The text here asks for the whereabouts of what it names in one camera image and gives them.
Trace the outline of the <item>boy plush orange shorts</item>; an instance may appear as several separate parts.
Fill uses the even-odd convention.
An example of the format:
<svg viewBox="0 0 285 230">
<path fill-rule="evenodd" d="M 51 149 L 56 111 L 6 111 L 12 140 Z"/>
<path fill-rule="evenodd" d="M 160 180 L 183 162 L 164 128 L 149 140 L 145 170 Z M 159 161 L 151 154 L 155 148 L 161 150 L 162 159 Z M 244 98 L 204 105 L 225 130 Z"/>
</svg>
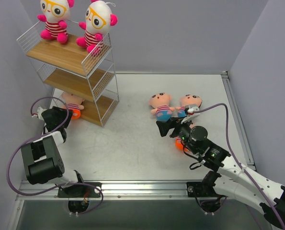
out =
<svg viewBox="0 0 285 230">
<path fill-rule="evenodd" d="M 195 122 L 193 122 L 192 124 L 190 124 L 190 128 L 193 128 L 195 126 Z M 182 144 L 182 140 L 181 138 L 177 137 L 175 140 L 175 146 L 178 150 L 183 150 L 183 144 Z"/>
<path fill-rule="evenodd" d="M 63 92 L 61 97 L 67 104 L 68 109 L 72 110 L 71 119 L 79 119 L 81 116 L 81 110 L 84 109 L 82 103 L 85 101 L 85 99 L 68 92 Z"/>
</svg>

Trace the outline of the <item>white panda plush yellow glasses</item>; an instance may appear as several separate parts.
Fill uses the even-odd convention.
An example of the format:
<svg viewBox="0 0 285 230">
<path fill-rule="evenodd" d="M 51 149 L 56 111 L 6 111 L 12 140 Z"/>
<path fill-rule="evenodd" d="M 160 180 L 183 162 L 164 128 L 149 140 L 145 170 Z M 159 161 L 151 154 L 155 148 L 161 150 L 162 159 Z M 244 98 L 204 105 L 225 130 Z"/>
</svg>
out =
<svg viewBox="0 0 285 230">
<path fill-rule="evenodd" d="M 41 0 L 42 14 L 38 15 L 39 21 L 45 23 L 45 29 L 40 33 L 44 40 L 57 40 L 61 44 L 68 41 L 68 24 L 70 9 L 74 0 Z"/>
</svg>

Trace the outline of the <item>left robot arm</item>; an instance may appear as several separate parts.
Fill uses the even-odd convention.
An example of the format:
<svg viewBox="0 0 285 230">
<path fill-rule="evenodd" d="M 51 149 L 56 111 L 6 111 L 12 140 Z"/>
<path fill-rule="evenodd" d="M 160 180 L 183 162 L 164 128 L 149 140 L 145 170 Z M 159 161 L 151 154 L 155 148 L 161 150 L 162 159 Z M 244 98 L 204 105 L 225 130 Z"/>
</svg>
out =
<svg viewBox="0 0 285 230">
<path fill-rule="evenodd" d="M 30 184 L 45 184 L 47 182 L 68 187 L 69 192 L 80 197 L 86 191 L 86 185 L 81 174 L 76 170 L 67 170 L 58 150 L 58 146 L 67 139 L 68 127 L 73 111 L 60 107 L 44 109 L 38 107 L 32 116 L 43 120 L 47 132 L 36 140 L 24 144 L 20 150 L 24 171 Z"/>
</svg>

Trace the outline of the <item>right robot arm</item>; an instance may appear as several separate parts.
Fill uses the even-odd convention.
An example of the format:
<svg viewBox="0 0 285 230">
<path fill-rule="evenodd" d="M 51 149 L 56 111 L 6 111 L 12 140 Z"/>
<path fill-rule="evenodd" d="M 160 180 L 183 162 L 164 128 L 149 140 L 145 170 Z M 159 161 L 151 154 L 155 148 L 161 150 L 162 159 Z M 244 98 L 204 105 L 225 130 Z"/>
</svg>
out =
<svg viewBox="0 0 285 230">
<path fill-rule="evenodd" d="M 230 151 L 208 139 L 202 126 L 190 127 L 181 118 L 157 121 L 160 135 L 179 137 L 199 166 L 210 169 L 201 184 L 207 196 L 232 197 L 263 214 L 273 226 L 285 230 L 285 185 L 274 182 L 239 162 Z"/>
</svg>

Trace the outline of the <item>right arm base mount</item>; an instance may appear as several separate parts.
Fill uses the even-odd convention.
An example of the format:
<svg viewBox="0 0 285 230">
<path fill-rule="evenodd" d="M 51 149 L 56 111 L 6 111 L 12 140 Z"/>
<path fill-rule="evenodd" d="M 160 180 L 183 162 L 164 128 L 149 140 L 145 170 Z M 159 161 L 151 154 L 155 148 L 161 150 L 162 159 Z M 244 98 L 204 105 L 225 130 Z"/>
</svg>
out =
<svg viewBox="0 0 285 230">
<path fill-rule="evenodd" d="M 218 180 L 221 178 L 222 175 L 219 173 L 209 171 L 203 180 L 191 180 L 186 182 L 187 196 L 191 198 L 225 197 L 226 195 L 215 191 Z"/>
</svg>

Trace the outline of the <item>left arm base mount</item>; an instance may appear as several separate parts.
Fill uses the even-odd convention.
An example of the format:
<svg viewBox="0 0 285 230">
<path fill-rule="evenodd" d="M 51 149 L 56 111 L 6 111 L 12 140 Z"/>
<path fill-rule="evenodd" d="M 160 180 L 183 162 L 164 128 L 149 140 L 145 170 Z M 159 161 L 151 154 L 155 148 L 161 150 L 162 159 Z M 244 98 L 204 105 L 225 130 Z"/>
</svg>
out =
<svg viewBox="0 0 285 230">
<path fill-rule="evenodd" d="M 100 192 L 95 189 L 97 187 L 99 189 L 102 188 L 102 184 L 100 182 L 87 182 L 86 184 L 92 185 L 72 185 L 66 188 L 58 189 L 58 198 L 100 198 Z"/>
</svg>

